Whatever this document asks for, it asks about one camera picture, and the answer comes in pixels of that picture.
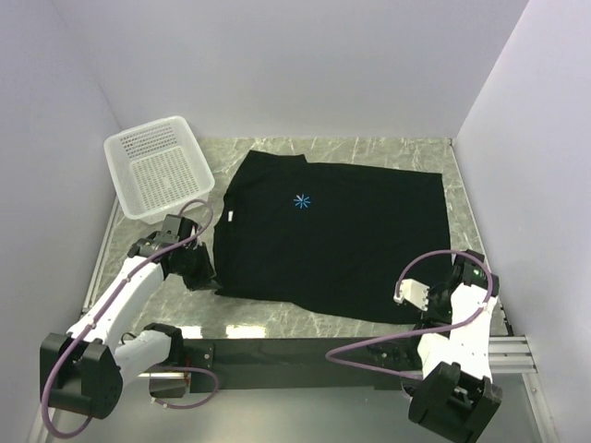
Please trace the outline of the black t-shirt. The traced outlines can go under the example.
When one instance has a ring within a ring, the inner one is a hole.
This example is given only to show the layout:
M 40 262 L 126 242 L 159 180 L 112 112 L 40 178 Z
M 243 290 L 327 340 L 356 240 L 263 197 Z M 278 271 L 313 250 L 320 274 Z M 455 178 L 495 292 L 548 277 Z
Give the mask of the black t-shirt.
M 213 258 L 223 296 L 413 324 L 395 284 L 444 281 L 450 246 L 440 174 L 251 151 L 224 194 Z

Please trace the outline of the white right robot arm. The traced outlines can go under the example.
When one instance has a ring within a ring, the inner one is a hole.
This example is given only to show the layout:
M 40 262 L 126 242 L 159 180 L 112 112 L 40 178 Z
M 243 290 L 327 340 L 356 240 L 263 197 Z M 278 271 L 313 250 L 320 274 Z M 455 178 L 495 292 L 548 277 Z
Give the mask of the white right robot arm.
M 428 287 L 403 279 L 395 295 L 418 308 L 419 327 L 430 330 L 405 345 L 406 360 L 422 373 L 408 417 L 451 442 L 476 442 L 502 400 L 488 352 L 500 283 L 484 259 L 471 250 L 455 252 L 446 280 Z

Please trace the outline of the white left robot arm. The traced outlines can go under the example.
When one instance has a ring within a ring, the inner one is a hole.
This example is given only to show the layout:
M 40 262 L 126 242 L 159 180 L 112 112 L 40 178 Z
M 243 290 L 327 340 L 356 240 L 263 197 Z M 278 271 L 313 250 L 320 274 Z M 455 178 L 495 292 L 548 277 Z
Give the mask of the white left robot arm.
M 130 342 L 121 338 L 131 320 L 169 276 L 189 290 L 212 275 L 203 227 L 168 215 L 160 230 L 139 239 L 95 305 L 62 334 L 51 333 L 40 348 L 40 394 L 45 408 L 104 419 L 123 388 L 146 370 L 172 371 L 187 362 L 180 328 L 151 323 Z

